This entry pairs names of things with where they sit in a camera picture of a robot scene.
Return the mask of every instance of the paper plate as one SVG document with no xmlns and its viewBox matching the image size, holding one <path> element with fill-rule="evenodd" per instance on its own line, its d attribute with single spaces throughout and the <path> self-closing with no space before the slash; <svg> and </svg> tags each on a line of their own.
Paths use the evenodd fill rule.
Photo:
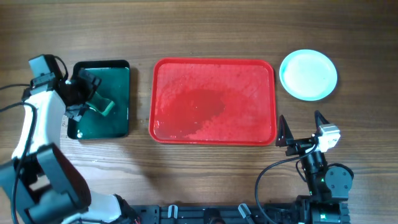
<svg viewBox="0 0 398 224">
<path fill-rule="evenodd" d="M 337 71 L 331 60 L 315 50 L 297 50 L 280 65 L 279 78 L 285 90 L 305 101 L 320 100 L 336 87 Z"/>
</svg>

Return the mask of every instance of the wooden table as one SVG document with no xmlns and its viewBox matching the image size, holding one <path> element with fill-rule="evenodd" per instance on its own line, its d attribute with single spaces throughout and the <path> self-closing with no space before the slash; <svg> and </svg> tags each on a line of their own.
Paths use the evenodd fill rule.
<svg viewBox="0 0 398 224">
<path fill-rule="evenodd" d="M 0 6 L 0 86 L 28 83 L 28 59 L 54 54 L 69 70 L 82 60 L 126 59 L 132 67 L 131 132 L 122 139 L 73 141 L 62 128 L 61 148 L 91 189 L 119 194 L 132 205 L 254 204 L 254 183 L 285 159 L 275 147 L 158 144 L 148 134 L 152 69 L 164 57 L 258 58 L 275 68 L 277 113 L 295 137 L 314 132 L 320 110 L 341 129 L 328 162 L 355 172 L 349 194 L 353 223 L 398 222 L 398 5 L 382 1 L 129 1 Z M 279 65 L 297 49 L 315 49 L 338 69 L 337 89 L 317 102 L 290 96 Z M 0 107 L 21 88 L 1 92 Z M 0 114 L 0 162 L 11 157 L 24 111 Z M 294 163 L 271 170 L 262 202 L 308 194 Z M 1 202 L 8 203 L 3 195 Z M 0 222 L 10 223 L 9 206 Z"/>
</svg>

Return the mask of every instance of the green object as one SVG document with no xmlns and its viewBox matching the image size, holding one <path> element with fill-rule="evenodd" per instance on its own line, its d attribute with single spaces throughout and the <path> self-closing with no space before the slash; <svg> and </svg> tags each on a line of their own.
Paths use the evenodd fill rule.
<svg viewBox="0 0 398 224">
<path fill-rule="evenodd" d="M 91 109 L 102 114 L 102 116 L 108 115 L 114 106 L 114 102 L 112 100 L 103 98 L 98 94 L 98 91 L 94 93 L 94 96 L 89 102 L 87 102 L 87 104 Z"/>
<path fill-rule="evenodd" d="M 87 102 L 92 110 L 86 111 L 80 122 L 69 119 L 68 137 L 101 139 L 126 136 L 129 132 L 129 67 L 85 69 L 102 79 L 102 82 L 96 94 Z"/>
</svg>

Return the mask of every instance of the black cable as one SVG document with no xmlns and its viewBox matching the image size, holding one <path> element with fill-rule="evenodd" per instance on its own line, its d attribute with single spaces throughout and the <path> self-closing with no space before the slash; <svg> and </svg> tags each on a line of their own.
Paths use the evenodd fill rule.
<svg viewBox="0 0 398 224">
<path fill-rule="evenodd" d="M 17 165 L 17 168 L 16 168 L 15 181 L 14 181 L 14 185 L 12 186 L 12 192 L 11 192 L 11 217 L 12 217 L 12 221 L 14 222 L 14 224 L 19 224 L 18 218 L 17 218 L 17 208 L 16 208 L 16 197 L 17 197 L 16 193 L 17 193 L 17 186 L 18 186 L 18 180 L 19 180 L 19 172 L 21 171 L 22 164 L 24 163 L 24 159 L 25 159 L 25 157 L 27 155 L 27 152 L 29 151 L 29 148 L 30 148 L 30 143 L 32 142 L 32 136 L 33 136 L 33 133 L 34 133 L 36 120 L 37 120 L 37 111 L 36 111 L 36 107 L 35 106 L 33 106 L 30 103 L 26 103 L 26 102 L 14 103 L 12 105 L 6 106 L 3 109 L 0 109 L 0 113 L 1 113 L 3 111 L 6 111 L 8 109 L 14 108 L 14 107 L 19 106 L 19 105 L 30 106 L 30 108 L 32 109 L 32 123 L 30 125 L 29 133 L 27 135 L 24 152 L 22 153 L 21 158 L 19 159 L 19 162 L 18 162 L 18 165 Z"/>
<path fill-rule="evenodd" d="M 6 88 L 10 88 L 10 87 L 15 87 L 15 86 L 30 86 L 30 84 L 23 84 L 23 83 L 11 84 L 11 85 L 6 85 L 6 86 L 3 86 L 3 87 L 0 87 L 0 90 L 6 89 Z"/>
<path fill-rule="evenodd" d="M 301 172 L 299 170 L 299 162 L 300 162 L 300 160 L 298 160 L 296 162 L 296 170 L 297 170 L 298 174 L 300 175 L 301 179 L 303 179 L 303 181 L 307 183 L 307 180 L 305 179 L 305 177 L 303 176 L 303 174 L 301 174 Z"/>
<path fill-rule="evenodd" d="M 256 180 L 256 184 L 254 185 L 254 197 L 256 198 L 256 203 L 257 206 L 259 207 L 260 212 L 262 213 L 262 215 L 272 224 L 277 224 L 276 222 L 274 222 L 264 211 L 264 209 L 262 209 L 261 204 L 260 204 L 260 200 L 259 200 L 259 195 L 258 195 L 258 188 L 259 188 L 259 182 L 261 177 L 271 168 L 277 166 L 277 165 L 281 165 L 284 164 L 285 162 L 291 162 L 294 161 L 296 159 L 303 159 L 304 157 L 307 157 L 309 154 L 313 153 L 318 147 L 318 143 L 316 143 L 313 147 L 313 149 L 311 149 L 311 151 L 309 151 L 308 153 L 302 155 L 302 156 L 297 156 L 294 158 L 290 158 L 290 159 L 285 159 L 276 163 L 273 163 L 269 166 L 267 166 L 263 171 L 261 171 L 261 173 L 259 174 L 259 177 Z"/>
<path fill-rule="evenodd" d="M 65 62 L 63 62 L 63 60 L 62 60 L 60 57 L 58 57 L 58 56 L 55 56 L 55 55 L 54 55 L 54 57 L 55 57 L 56 59 L 58 59 L 58 60 L 62 63 L 63 68 L 65 69 L 65 76 L 63 77 L 63 80 L 64 80 L 64 81 L 67 80 L 67 79 L 68 79 L 68 76 L 69 76 L 69 73 L 68 73 L 67 66 L 65 65 Z"/>
</svg>

